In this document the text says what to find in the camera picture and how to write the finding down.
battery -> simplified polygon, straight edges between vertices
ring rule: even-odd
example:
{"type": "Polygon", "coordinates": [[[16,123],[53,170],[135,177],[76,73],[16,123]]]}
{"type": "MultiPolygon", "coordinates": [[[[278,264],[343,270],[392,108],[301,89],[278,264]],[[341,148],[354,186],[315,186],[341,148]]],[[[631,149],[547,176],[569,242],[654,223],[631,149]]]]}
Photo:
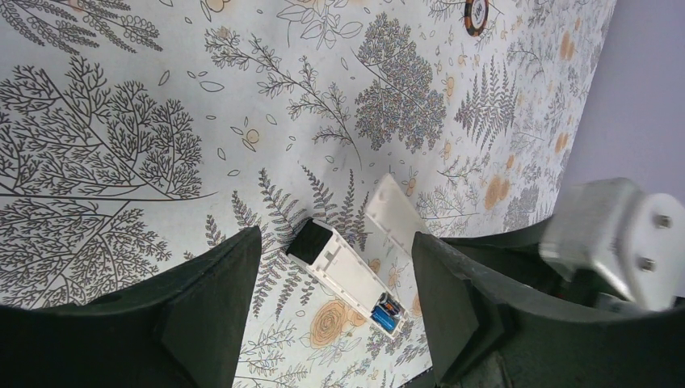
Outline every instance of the battery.
{"type": "Polygon", "coordinates": [[[392,316],[400,314],[400,306],[390,297],[390,295],[388,295],[388,293],[383,293],[380,296],[378,304],[392,316]]]}
{"type": "Polygon", "coordinates": [[[373,308],[373,311],[371,312],[371,318],[378,322],[387,331],[395,330],[395,326],[397,325],[395,320],[390,318],[390,316],[383,311],[380,306],[373,308]]]}

screw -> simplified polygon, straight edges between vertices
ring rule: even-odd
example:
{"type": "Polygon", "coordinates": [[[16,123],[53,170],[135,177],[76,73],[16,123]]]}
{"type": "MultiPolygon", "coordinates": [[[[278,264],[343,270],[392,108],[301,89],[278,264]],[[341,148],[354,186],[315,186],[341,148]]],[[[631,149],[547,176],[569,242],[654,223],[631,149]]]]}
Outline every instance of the screw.
{"type": "Polygon", "coordinates": [[[642,271],[654,272],[657,263],[652,259],[647,259],[646,257],[641,257],[637,260],[637,266],[640,267],[642,271]]]}
{"type": "Polygon", "coordinates": [[[671,219],[663,214],[658,214],[654,216],[654,224],[657,226],[657,228],[670,228],[671,219]]]}

blue battery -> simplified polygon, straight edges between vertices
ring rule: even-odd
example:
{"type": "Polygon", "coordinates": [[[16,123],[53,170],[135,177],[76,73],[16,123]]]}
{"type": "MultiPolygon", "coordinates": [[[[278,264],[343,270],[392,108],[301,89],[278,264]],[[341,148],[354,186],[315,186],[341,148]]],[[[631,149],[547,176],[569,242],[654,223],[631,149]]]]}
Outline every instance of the blue battery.
{"type": "Polygon", "coordinates": [[[387,331],[395,330],[395,326],[397,325],[395,320],[390,318],[390,315],[383,311],[380,306],[373,308],[373,311],[371,312],[371,318],[378,322],[387,331]]]}

poker chip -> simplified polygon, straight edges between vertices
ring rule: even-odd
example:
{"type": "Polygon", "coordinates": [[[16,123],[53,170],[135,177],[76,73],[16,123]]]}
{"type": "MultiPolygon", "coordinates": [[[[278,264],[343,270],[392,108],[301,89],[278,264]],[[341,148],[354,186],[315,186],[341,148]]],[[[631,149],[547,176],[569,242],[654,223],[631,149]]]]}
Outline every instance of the poker chip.
{"type": "Polygon", "coordinates": [[[479,36],[488,22],[488,0],[466,0],[464,25],[470,36],[479,36]]]}

floral patterned surface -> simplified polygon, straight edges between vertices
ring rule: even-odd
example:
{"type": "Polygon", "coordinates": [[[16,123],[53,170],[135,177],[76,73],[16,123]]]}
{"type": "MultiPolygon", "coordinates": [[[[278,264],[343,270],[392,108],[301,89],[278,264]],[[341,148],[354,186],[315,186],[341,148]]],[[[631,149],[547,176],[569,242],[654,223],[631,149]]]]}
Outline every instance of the floral patterned surface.
{"type": "Polygon", "coordinates": [[[615,2],[0,0],[0,301],[86,303],[247,226],[235,387],[396,387],[431,365],[392,173],[439,236],[547,217],[615,2]],[[292,265],[307,217],[395,290],[396,340],[292,265]]]}

